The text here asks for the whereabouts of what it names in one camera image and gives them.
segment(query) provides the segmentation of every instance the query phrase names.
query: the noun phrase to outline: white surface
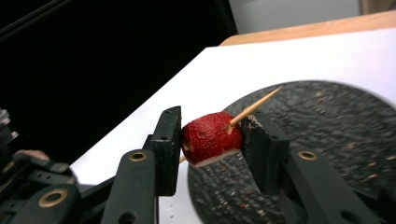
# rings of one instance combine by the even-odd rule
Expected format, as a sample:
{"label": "white surface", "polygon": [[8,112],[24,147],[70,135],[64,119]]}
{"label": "white surface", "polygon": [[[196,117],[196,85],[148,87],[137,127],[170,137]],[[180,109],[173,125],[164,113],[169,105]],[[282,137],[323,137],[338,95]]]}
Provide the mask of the white surface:
{"label": "white surface", "polygon": [[[126,120],[72,164],[81,184],[117,172],[121,156],[143,146],[161,113],[180,105],[182,126],[251,92],[295,80],[349,83],[396,107],[396,29],[207,48]],[[160,198],[160,223],[202,223],[179,166],[177,193]]]}
{"label": "white surface", "polygon": [[361,0],[229,0],[238,34],[361,14]]}

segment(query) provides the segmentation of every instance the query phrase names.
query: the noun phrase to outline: strawberry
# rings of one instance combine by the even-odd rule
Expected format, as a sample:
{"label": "strawberry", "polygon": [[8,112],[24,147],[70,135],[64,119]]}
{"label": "strawberry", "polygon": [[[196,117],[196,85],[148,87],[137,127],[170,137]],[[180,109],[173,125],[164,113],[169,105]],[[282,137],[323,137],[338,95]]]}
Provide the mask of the strawberry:
{"label": "strawberry", "polygon": [[193,167],[202,167],[239,152],[243,145],[241,127],[230,126],[227,112],[208,114],[181,129],[182,150]]}

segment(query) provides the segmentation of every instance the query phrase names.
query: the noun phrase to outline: black plastic part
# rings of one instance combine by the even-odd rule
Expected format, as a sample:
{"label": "black plastic part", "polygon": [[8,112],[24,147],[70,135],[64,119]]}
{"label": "black plastic part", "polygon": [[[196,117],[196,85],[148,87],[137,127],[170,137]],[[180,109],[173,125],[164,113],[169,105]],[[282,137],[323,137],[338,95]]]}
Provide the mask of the black plastic part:
{"label": "black plastic part", "polygon": [[289,156],[289,138],[260,110],[242,119],[241,127],[242,153],[257,187],[264,195],[279,194],[280,163]]}
{"label": "black plastic part", "polygon": [[344,179],[315,151],[292,150],[286,170],[306,210],[304,223],[380,223]]}
{"label": "black plastic part", "polygon": [[7,147],[12,139],[9,127],[0,123],[0,171],[12,161],[12,154]]}
{"label": "black plastic part", "polygon": [[83,190],[82,192],[81,189],[87,188],[88,186],[78,185],[81,192],[80,209],[82,212],[79,223],[96,224],[100,222],[105,211],[111,187],[114,183],[114,178],[115,177],[113,176],[96,186],[91,186],[90,188]]}
{"label": "black plastic part", "polygon": [[181,107],[164,110],[150,139],[150,148],[157,162],[157,196],[173,196],[176,193],[180,130]]}
{"label": "black plastic part", "polygon": [[380,215],[388,223],[396,223],[396,180],[381,190],[377,201]]}
{"label": "black plastic part", "polygon": [[132,150],[122,156],[101,223],[158,223],[155,156],[151,150]]}
{"label": "black plastic part", "polygon": [[11,224],[76,223],[80,195],[75,185],[52,185],[33,195]]}

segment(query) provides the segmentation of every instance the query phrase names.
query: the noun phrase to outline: toothpick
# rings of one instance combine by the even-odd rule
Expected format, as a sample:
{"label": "toothpick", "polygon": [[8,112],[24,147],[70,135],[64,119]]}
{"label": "toothpick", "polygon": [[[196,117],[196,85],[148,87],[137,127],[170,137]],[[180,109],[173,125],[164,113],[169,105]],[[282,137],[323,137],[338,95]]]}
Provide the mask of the toothpick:
{"label": "toothpick", "polygon": [[259,108],[259,106],[261,106],[265,101],[267,101],[269,98],[271,98],[271,96],[273,96],[277,91],[279,91],[280,88],[282,88],[282,86],[278,87],[274,91],[271,91],[269,94],[262,97],[259,101],[257,101],[256,103],[254,103],[253,105],[251,105],[250,107],[248,107],[247,109],[242,111],[242,113],[240,113],[238,116],[236,116],[235,118],[233,118],[230,121],[230,126],[233,127],[236,123],[241,121],[243,118],[245,118],[246,116],[253,113],[257,108]]}

